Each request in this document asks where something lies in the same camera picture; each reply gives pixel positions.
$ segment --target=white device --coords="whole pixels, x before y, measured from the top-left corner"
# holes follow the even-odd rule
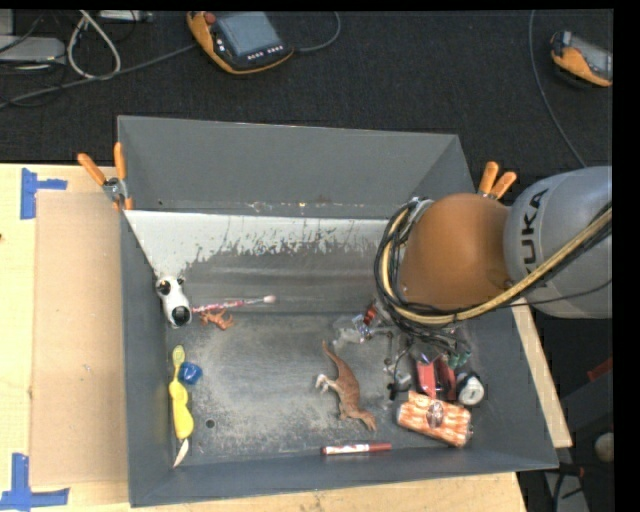
[[[191,322],[189,299],[182,291],[184,279],[163,276],[156,281],[156,293],[162,300],[162,307],[171,327],[177,329]]]
[[[460,373],[457,377],[458,402],[468,407],[484,398],[484,386],[475,373]]]

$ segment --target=kuka logo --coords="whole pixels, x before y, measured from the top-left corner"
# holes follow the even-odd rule
[[[538,216],[538,210],[540,209],[540,200],[542,196],[544,196],[549,191],[548,188],[538,192],[537,194],[531,197],[529,201],[529,210],[524,212],[522,217],[522,221],[524,223],[524,228],[520,232],[523,237],[531,237],[531,238],[522,238],[520,240],[520,244],[522,245],[522,254],[523,261],[525,264],[525,269],[527,273],[530,274],[536,267],[536,245],[533,236],[536,232],[536,217]]]

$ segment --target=small figurine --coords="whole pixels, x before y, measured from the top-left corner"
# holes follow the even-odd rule
[[[360,409],[360,384],[358,384],[351,368],[329,350],[327,342],[324,340],[322,340],[322,349],[338,367],[338,378],[331,380],[326,375],[320,374],[316,380],[316,387],[322,386],[322,393],[331,388],[338,394],[341,420],[346,418],[360,419],[369,430],[377,430],[375,416],[369,411]]]
[[[207,325],[209,322],[211,322],[212,324],[217,325],[220,329],[225,331],[228,327],[231,327],[234,324],[231,313],[229,313],[228,317],[225,318],[224,315],[226,313],[226,309],[223,309],[217,313],[214,313],[212,311],[203,311],[202,313],[200,313],[200,323],[202,325]]]

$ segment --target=cardboard sheet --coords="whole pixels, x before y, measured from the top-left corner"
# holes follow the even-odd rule
[[[37,201],[30,482],[124,481],[118,213],[102,191]]]

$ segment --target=blue object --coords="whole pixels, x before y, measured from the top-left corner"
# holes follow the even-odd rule
[[[51,492],[31,492],[29,487],[29,457],[14,453],[11,458],[11,490],[0,496],[0,510],[29,512],[31,507],[66,505],[69,489]]]
[[[195,384],[202,377],[202,368],[193,363],[182,363],[178,371],[178,379],[186,384]]]
[[[38,175],[26,167],[22,168],[22,190],[20,201],[20,218],[33,219],[36,216],[36,192],[39,189],[66,190],[65,180],[48,179],[38,181]]]

